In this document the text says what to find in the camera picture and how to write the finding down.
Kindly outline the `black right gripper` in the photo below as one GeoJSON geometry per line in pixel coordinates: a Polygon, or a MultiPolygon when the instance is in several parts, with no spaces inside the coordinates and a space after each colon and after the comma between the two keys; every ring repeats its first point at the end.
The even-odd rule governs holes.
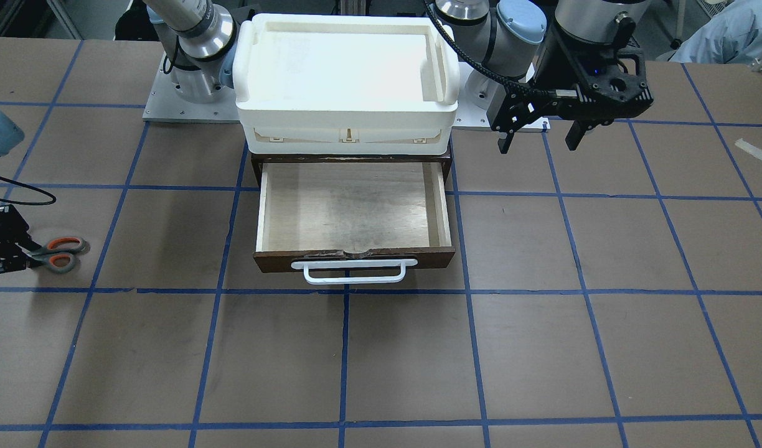
{"type": "Polygon", "coordinates": [[[15,206],[0,206],[0,274],[30,267],[31,258],[23,251],[33,250],[29,229],[15,206]]]}

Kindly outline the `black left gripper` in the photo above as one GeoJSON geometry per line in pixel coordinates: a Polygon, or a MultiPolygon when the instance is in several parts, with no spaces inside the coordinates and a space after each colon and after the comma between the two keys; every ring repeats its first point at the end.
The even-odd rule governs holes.
{"type": "Polygon", "coordinates": [[[501,155],[509,153],[516,131],[540,117],[574,120],[565,142],[576,151],[586,123],[635,118],[654,102],[642,49],[558,49],[548,60],[565,65],[539,69],[529,82],[504,85],[501,111],[492,123],[501,155]]]}

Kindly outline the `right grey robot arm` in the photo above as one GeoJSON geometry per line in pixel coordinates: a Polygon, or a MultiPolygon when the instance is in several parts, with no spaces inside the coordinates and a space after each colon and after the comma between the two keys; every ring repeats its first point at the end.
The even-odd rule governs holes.
{"type": "MultiPolygon", "coordinates": [[[[145,122],[236,124],[232,73],[238,20],[211,1],[147,1],[146,6],[165,58],[146,101],[145,122]]],[[[53,273],[73,270],[88,242],[61,237],[38,244],[18,204],[0,204],[0,274],[38,267],[53,273]]]]}

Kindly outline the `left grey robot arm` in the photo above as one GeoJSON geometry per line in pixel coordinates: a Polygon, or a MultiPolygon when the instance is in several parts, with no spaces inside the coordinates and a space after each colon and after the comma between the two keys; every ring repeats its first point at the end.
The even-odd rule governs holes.
{"type": "Polygon", "coordinates": [[[654,102],[642,49],[631,39],[646,1],[426,1],[450,48],[472,69],[466,91],[509,152],[513,135],[544,116],[571,120],[574,151],[597,126],[654,102]]]}

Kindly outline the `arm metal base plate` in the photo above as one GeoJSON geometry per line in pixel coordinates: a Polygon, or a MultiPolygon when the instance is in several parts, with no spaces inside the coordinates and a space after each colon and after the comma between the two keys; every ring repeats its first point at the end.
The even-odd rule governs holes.
{"type": "Polygon", "coordinates": [[[466,62],[459,62],[460,90],[458,109],[453,122],[454,129],[470,131],[493,131],[493,121],[501,111],[503,87],[492,89],[491,82],[478,89],[467,89],[467,82],[473,69],[466,62]]]}
{"type": "Polygon", "coordinates": [[[234,91],[198,70],[171,69],[166,55],[146,100],[143,120],[180,124],[238,124],[234,91]]]}

